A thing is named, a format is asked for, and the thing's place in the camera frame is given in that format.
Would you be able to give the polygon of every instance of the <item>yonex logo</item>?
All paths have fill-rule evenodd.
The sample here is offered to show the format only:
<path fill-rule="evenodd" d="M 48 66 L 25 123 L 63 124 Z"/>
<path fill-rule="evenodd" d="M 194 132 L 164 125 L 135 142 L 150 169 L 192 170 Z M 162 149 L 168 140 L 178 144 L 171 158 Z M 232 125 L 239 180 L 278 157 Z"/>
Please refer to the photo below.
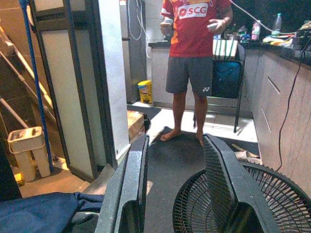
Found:
<path fill-rule="evenodd" d="M 191 17 L 206 17 L 207 9 L 207 3 L 185 5 L 178 8 L 178 15 L 180 19 Z"/>
<path fill-rule="evenodd" d="M 204 87 L 202 91 L 203 92 L 208 92 L 209 90 L 210 90 L 210 87 Z"/>

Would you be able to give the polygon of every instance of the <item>bare foot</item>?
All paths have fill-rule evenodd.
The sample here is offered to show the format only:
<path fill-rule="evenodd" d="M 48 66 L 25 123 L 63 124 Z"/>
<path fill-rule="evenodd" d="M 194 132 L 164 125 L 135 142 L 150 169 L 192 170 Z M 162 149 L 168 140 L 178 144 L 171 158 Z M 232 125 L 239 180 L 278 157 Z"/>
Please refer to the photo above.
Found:
<path fill-rule="evenodd" d="M 199 140 L 200 145 L 203 147 L 203 132 L 197 132 L 196 138 Z"/>
<path fill-rule="evenodd" d="M 175 130 L 173 129 L 172 131 L 170 131 L 169 133 L 166 133 L 164 135 L 161 136 L 161 141 L 162 142 L 166 142 L 171 140 L 174 137 L 178 137 L 181 135 L 181 130 Z"/>

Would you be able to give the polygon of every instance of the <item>countertop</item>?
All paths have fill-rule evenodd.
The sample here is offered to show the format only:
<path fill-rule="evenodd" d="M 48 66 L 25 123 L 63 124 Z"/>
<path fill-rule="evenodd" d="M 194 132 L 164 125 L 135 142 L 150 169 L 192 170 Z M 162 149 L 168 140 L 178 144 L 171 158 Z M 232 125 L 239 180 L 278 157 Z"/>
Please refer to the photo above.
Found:
<path fill-rule="evenodd" d="M 262 43 L 243 43 L 241 44 L 246 50 L 266 50 L 269 52 L 272 52 L 286 60 L 289 60 L 291 62 L 295 62 L 299 64 L 300 57 L 301 57 L 301 51 L 300 50 L 293 50 L 291 48 L 287 47 L 281 47 L 281 46 L 272 46 Z M 168 41 L 162 41 L 162 42 L 155 42 L 155 43 L 149 43 L 149 47 L 153 49 L 163 49 L 168 48 L 171 46 L 170 42 Z M 305 55 L 303 56 L 302 65 L 311 70 L 311 52 L 307 51 L 305 52 Z"/>

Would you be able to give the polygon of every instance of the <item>red shirt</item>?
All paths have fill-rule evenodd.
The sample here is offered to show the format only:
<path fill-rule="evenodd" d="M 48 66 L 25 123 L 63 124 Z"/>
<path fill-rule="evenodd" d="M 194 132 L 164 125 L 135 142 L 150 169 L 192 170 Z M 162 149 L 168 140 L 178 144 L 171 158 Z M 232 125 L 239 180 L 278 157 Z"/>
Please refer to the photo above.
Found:
<path fill-rule="evenodd" d="M 229 0 L 164 0 L 161 14 L 174 18 L 171 57 L 209 57 L 213 55 L 213 34 L 207 29 L 217 9 Z"/>

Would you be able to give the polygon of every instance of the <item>black mat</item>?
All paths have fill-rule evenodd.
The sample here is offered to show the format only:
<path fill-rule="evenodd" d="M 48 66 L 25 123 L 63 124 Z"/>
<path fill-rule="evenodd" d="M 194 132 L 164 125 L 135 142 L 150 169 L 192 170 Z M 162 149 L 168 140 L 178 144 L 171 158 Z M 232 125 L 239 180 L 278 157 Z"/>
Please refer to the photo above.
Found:
<path fill-rule="evenodd" d="M 163 133 L 170 131 L 166 127 Z M 252 143 L 221 139 L 252 153 L 256 151 Z M 188 178 L 205 167 L 203 149 L 194 133 L 183 132 L 168 142 L 160 141 L 159 135 L 149 147 L 148 155 L 148 181 L 153 186 L 147 196 L 144 232 L 173 233 L 172 212 L 176 195 Z"/>
<path fill-rule="evenodd" d="M 144 113 L 148 116 L 150 120 L 154 118 L 159 112 L 161 112 L 161 109 L 159 108 L 144 108 L 144 107 L 137 107 L 137 106 L 132 106 L 132 105 L 127 105 L 127 110 Z"/>

